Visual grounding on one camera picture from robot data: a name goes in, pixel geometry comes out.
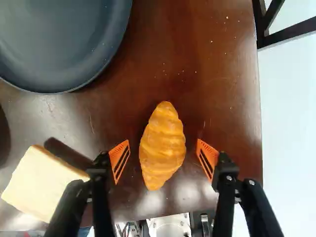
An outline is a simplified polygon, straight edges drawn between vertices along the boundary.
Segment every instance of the orange gripper pad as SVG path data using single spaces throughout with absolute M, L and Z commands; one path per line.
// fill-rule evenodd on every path
M 109 157 L 112 166 L 112 172 L 115 184 L 118 183 L 120 176 L 123 173 L 127 159 L 130 155 L 130 147 L 128 140 L 118 144 L 112 150 L 109 151 Z
M 206 142 L 197 140 L 196 155 L 210 182 L 212 182 L 214 169 L 218 161 L 219 152 Z

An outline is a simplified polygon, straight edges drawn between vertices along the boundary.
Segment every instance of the dark gray plate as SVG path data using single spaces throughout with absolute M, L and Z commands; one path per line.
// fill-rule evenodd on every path
M 132 0 L 0 0 L 0 78 L 60 93 L 91 82 L 123 38 Z

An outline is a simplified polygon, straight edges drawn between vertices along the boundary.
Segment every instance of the croissant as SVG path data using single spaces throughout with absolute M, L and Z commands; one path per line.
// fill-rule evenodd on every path
M 182 165 L 185 142 L 176 109 L 170 102 L 161 102 L 149 118 L 139 146 L 139 161 L 149 190 L 160 189 Z

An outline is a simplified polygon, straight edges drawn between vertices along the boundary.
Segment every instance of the bread slice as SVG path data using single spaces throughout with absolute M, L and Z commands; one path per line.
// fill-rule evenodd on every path
M 66 186 L 89 176 L 54 156 L 44 147 L 28 148 L 1 198 L 18 210 L 49 223 Z

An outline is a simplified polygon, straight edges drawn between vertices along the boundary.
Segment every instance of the dark wooden tabletop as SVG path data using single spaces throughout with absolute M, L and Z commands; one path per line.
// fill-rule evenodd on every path
M 226 151 L 240 178 L 262 181 L 257 64 L 251 0 L 135 0 L 116 56 L 90 85 L 39 95 L 0 82 L 0 191 L 32 144 L 60 141 L 94 159 L 129 139 L 131 157 L 109 194 L 116 221 L 214 208 L 217 196 L 194 153 L 197 138 Z M 172 178 L 149 192 L 138 146 L 163 100 L 184 124 L 187 154 Z M 0 200 L 0 229 L 21 229 L 19 214 Z

